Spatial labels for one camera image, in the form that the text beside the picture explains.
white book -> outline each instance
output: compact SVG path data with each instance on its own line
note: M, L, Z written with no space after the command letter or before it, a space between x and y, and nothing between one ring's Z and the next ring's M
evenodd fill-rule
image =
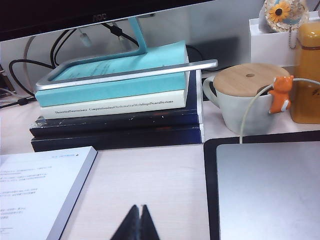
M91 147L1 156L1 240L60 238L97 155Z
M186 73L184 90L44 106L40 107L40 113L45 119L64 119L184 108L188 83L189 72Z

black cable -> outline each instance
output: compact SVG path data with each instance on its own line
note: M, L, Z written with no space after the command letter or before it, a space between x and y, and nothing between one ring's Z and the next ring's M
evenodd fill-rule
M315 5L315 8L313 9L313 11L317 11L319 5L320 5L320 0L319 0L318 3Z
M19 80L17 79L15 73L14 73L14 70L13 70L13 65L16 64L16 63L29 63L29 64L36 64L36 65L39 65L39 66L42 66L42 67L46 67L46 68L49 68L49 69L54 69L53 66L49 65L49 64L46 64L46 63L43 63L43 62L40 62L40 61L35 61L35 60L30 60L30 59L16 59L16 60L13 60L9 63L9 71L10 71L10 74L12 75L12 78L13 80L16 82L16 84L19 85L20 88L22 88L26 93L28 93L29 95L31 96L35 96L32 92L30 92L28 89L25 88L25 86L23 86L21 84L21 82L19 82Z
M228 69L232 66L226 66L226 67L222 67L222 68L219 68L219 69L215 69L215 70L208 70L208 69L202 69L202 71L206 71L206 72L218 72L218 71L221 71L221 70L224 70L224 69Z
M53 62L55 65L59 66L59 64L57 63L57 55L59 50L61 49L61 47L65 44L65 42L68 40L68 38L70 38L70 36L76 31L77 29L73 29L66 37L65 39L61 42L61 44L59 45L59 47L56 49L54 57L53 57Z
M202 55L202 53L201 53L196 47L191 46L191 45L185 45L185 47L186 47L187 49L193 49L193 50L195 50L195 51L199 54L199 56L201 57L201 60L202 60L202 61L205 59L204 56Z
M9 104L6 104L6 105L0 105L0 109L3 109L3 108L6 108L6 107L10 107L10 106L14 106L14 105L26 105L28 104L29 102L34 102L36 101L37 99L35 97L25 97L25 98L21 98L19 99L18 101L16 102L12 102L12 103L9 103Z
M197 49L196 47L194 46L191 46L191 45L185 45L187 49L193 49L195 50L199 56L201 57L201 60L203 61L205 58L203 56L203 54L199 51L199 49ZM215 70L209 70L209 69L202 69L202 71L206 71L206 72L218 72L218 71L221 71L221 70L224 70L224 69L227 69L227 68L230 68L232 66L226 66L226 67L222 67L222 68L219 68L219 69L215 69Z
M53 43L51 50L50 50L50 62L52 67L55 69L56 65L55 65L55 61L54 61L54 53L56 50L56 47L58 45L58 43L60 42L60 40L64 37L64 35L66 35L69 32L69 30L64 30L60 36L55 40L55 42Z
M110 26L107 23L101 23L101 25L103 25L104 27L106 27L107 29L110 30L110 32L113 35L116 35L117 37L124 37L125 39L128 39L129 41L133 42L135 45L137 45L139 47L139 43L137 42L137 40L135 40L134 38L132 38L131 36L125 34L124 32L122 32L122 29L118 26L112 25Z

white box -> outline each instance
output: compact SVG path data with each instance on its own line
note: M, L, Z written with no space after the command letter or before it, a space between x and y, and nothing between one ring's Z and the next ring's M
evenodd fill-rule
M319 21L318 11L309 12L309 21ZM295 50L289 48L289 33L263 33L259 30L259 18L249 19L251 39L251 62L274 64L281 67L295 65ZM292 31L292 45L295 44L297 32Z

laptop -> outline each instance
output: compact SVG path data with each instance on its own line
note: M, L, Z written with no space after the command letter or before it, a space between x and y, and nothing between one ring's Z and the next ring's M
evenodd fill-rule
M320 142L216 150L221 240L319 240Z

mug handle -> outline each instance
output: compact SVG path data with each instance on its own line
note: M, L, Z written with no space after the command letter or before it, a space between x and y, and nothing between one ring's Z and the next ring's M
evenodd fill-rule
M210 82L214 82L215 77L211 76L208 77L206 80L204 80L203 84L202 84L202 89L204 94L206 95L206 97L219 108L219 102L218 102L218 98L216 95L214 95L214 93L211 91L210 89Z

